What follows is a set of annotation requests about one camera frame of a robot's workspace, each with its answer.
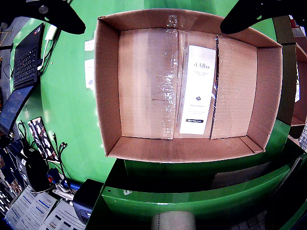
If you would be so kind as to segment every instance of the laptop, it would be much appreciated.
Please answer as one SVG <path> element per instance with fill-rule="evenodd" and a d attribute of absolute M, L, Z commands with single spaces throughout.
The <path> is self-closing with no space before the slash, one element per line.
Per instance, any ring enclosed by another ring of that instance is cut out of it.
<path fill-rule="evenodd" d="M 43 33 L 44 24 L 41 23 L 16 47 L 13 69 L 14 90 L 0 113 L 0 131 L 7 136 L 24 104 L 39 83 L 37 62 L 40 59 Z"/>

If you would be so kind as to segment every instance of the cardboard box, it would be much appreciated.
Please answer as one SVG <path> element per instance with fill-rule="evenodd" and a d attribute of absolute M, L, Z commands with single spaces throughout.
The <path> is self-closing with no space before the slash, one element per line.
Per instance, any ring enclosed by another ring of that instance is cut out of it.
<path fill-rule="evenodd" d="M 296 44 L 296 60 L 300 99 L 294 104 L 290 135 L 299 138 L 305 127 L 307 117 L 307 54 L 298 44 Z"/>
<path fill-rule="evenodd" d="M 283 46 L 283 84 L 277 118 L 291 125 L 296 91 L 295 40 L 289 16 L 273 18 L 277 42 Z"/>
<path fill-rule="evenodd" d="M 248 28 L 223 35 L 222 17 L 180 9 L 98 18 L 95 94 L 107 156 L 204 162 L 265 151 L 282 86 L 282 47 Z M 203 135 L 180 134 L 184 50 L 217 52 Z"/>

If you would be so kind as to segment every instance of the desk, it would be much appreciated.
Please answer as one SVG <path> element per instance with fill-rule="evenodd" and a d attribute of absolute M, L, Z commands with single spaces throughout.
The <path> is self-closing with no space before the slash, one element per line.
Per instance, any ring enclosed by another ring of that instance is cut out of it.
<path fill-rule="evenodd" d="M 62 160 L 72 179 L 84 182 L 87 178 L 105 182 L 115 159 L 106 158 L 98 127 L 94 92 L 86 89 L 84 61 L 94 58 L 93 51 L 84 51 L 84 42 L 94 37 L 96 19 L 120 11 L 146 8 L 183 8 L 226 16 L 236 0 L 74 0 L 71 6 L 86 24 L 85 33 L 73 35 L 61 32 L 41 84 L 31 95 L 17 121 L 24 122 L 41 116 L 46 130 L 56 133 L 58 142 L 68 143 Z M 14 39 L 16 47 L 41 22 L 30 19 Z M 254 28 L 276 40 L 272 20 L 265 20 Z M 14 51 L 11 55 L 13 65 Z M 278 154 L 288 136 L 290 127 L 276 120 L 271 139 L 264 154 L 222 162 L 207 163 L 208 167 L 249 166 L 268 161 Z"/>

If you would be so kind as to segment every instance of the tile floor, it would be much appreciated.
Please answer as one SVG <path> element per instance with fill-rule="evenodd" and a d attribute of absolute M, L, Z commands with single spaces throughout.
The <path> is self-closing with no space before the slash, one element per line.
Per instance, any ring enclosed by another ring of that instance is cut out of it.
<path fill-rule="evenodd" d="M 264 220 L 266 213 L 266 211 L 263 211 L 253 218 L 232 226 L 230 230 L 265 230 Z"/>
<path fill-rule="evenodd" d="M 301 137 L 298 139 L 299 145 L 304 151 L 307 151 L 307 126 L 304 127 Z"/>

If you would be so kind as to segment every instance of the paper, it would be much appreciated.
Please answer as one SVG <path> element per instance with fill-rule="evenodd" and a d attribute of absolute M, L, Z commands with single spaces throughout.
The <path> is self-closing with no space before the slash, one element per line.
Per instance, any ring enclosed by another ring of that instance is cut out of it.
<path fill-rule="evenodd" d="M 79 220 L 75 209 L 60 201 L 39 230 L 83 230 L 85 225 Z"/>
<path fill-rule="evenodd" d="M 189 46 L 184 65 L 187 83 L 180 133 L 203 135 L 209 113 L 213 88 L 215 54 L 213 49 Z"/>
<path fill-rule="evenodd" d="M 296 93 L 295 93 L 295 102 L 299 101 L 299 72 L 296 63 Z"/>
<path fill-rule="evenodd" d="M 95 39 L 86 41 L 84 43 L 84 50 L 85 51 L 93 51 L 95 49 Z"/>
<path fill-rule="evenodd" d="M 56 199 L 46 192 L 33 194 L 27 189 L 21 193 L 5 216 L 6 221 L 16 230 L 39 229 L 56 202 Z"/>
<path fill-rule="evenodd" d="M 85 85 L 87 89 L 95 89 L 94 81 L 94 59 L 86 60 L 84 62 L 85 66 Z"/>
<path fill-rule="evenodd" d="M 295 102 L 299 101 L 299 81 L 296 83 L 296 93 L 295 93 Z"/>

